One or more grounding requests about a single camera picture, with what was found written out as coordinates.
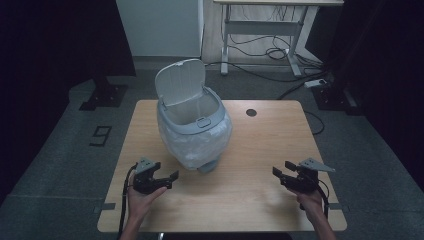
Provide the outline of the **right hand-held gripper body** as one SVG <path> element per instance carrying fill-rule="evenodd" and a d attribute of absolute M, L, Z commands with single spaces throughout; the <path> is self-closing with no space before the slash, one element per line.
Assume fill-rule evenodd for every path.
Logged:
<path fill-rule="evenodd" d="M 281 182 L 283 186 L 301 193 L 311 193 L 318 189 L 319 179 L 318 172 L 334 172 L 335 169 L 329 167 L 313 158 L 305 159 L 298 164 L 296 177 L 287 176 L 285 182 Z"/>

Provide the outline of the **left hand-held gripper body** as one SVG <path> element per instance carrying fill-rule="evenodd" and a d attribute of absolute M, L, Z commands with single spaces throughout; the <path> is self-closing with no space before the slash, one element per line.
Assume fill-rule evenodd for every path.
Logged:
<path fill-rule="evenodd" d="M 166 178 L 154 178 L 154 173 L 157 171 L 153 171 L 152 169 L 154 163 L 154 161 L 145 157 L 142 157 L 137 163 L 135 176 L 133 177 L 133 188 L 136 191 L 148 195 L 161 187 L 165 187 L 164 180 Z"/>

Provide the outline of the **grey white lidded trash can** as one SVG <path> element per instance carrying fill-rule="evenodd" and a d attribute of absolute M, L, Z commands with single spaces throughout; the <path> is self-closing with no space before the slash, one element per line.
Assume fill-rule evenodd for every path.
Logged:
<path fill-rule="evenodd" d="M 228 112 L 205 80 L 205 65 L 199 59 L 179 61 L 161 69 L 155 77 L 157 122 L 161 119 L 176 133 L 194 135 L 222 121 Z M 220 158 L 196 170 L 211 172 Z"/>

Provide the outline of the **person's left hand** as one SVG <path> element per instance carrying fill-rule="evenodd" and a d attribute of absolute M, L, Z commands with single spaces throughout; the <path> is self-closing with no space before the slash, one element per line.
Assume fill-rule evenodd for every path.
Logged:
<path fill-rule="evenodd" d="M 142 223 L 153 202 L 166 192 L 166 187 L 161 187 L 151 194 L 143 195 L 133 187 L 128 188 L 129 222 Z"/>

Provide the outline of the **person's right hand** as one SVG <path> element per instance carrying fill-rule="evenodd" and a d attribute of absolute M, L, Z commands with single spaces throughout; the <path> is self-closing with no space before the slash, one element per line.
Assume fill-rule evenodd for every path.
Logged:
<path fill-rule="evenodd" d="M 290 192 L 296 195 L 297 202 L 303 206 L 306 216 L 312 224 L 327 222 L 327 217 L 323 210 L 322 197 L 318 190 L 311 193 L 301 193 L 290 189 Z"/>

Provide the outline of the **grey tape strip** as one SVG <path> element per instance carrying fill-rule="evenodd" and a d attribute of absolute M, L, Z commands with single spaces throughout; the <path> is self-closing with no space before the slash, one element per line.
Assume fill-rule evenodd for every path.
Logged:
<path fill-rule="evenodd" d="M 116 203 L 103 203 L 101 206 L 95 206 L 93 209 L 93 213 L 99 214 L 103 210 L 114 210 Z"/>
<path fill-rule="evenodd" d="M 330 210 L 341 210 L 343 213 L 350 212 L 349 206 L 343 205 L 341 203 L 329 203 L 328 207 Z"/>

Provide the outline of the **white plastic bin liner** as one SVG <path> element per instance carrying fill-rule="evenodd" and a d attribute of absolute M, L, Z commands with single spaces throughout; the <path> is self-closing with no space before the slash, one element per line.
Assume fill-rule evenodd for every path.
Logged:
<path fill-rule="evenodd" d="M 158 119 L 160 137 L 166 149 L 188 170 L 196 170 L 217 161 L 226 149 L 232 122 L 228 113 L 216 126 L 202 133 L 183 135 L 176 133 L 165 122 Z"/>

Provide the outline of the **white power strip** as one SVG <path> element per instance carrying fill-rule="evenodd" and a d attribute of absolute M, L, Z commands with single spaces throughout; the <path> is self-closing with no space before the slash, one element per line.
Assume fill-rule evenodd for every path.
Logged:
<path fill-rule="evenodd" d="M 326 84 L 327 84 L 327 81 L 321 78 L 321 79 L 306 81 L 304 83 L 304 87 L 312 88 L 312 87 L 324 86 Z"/>

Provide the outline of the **black stand base plate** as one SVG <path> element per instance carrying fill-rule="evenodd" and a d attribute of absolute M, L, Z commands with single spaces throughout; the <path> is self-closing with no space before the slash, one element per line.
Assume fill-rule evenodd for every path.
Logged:
<path fill-rule="evenodd" d="M 361 116 L 362 108 L 351 92 L 345 88 L 313 87 L 312 93 L 319 110 L 343 111 L 347 115 Z"/>
<path fill-rule="evenodd" d="M 118 108 L 128 89 L 127 85 L 111 84 L 106 76 L 93 79 L 95 89 L 88 101 L 83 102 L 80 111 L 94 111 L 98 107 Z"/>

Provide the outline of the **white wall panel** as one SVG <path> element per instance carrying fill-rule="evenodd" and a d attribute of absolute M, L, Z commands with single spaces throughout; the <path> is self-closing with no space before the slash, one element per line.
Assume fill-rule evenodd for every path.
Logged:
<path fill-rule="evenodd" d="M 200 57 L 203 0 L 116 0 L 137 57 Z"/>

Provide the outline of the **white metal frame desk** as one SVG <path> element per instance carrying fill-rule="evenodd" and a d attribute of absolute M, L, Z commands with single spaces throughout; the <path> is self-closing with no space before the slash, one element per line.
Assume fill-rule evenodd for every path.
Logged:
<path fill-rule="evenodd" d="M 288 36 L 292 42 L 285 50 L 289 66 L 295 77 L 302 75 L 295 50 L 303 29 L 304 20 L 309 7 L 340 7 L 344 0 L 213 0 L 214 3 L 224 7 L 223 17 L 223 47 L 221 50 L 220 72 L 228 74 L 229 49 L 228 38 L 230 35 L 258 35 L 258 36 Z M 300 8 L 301 13 L 298 21 L 265 21 L 265 20 L 232 20 L 231 7 L 240 6 L 288 6 Z"/>

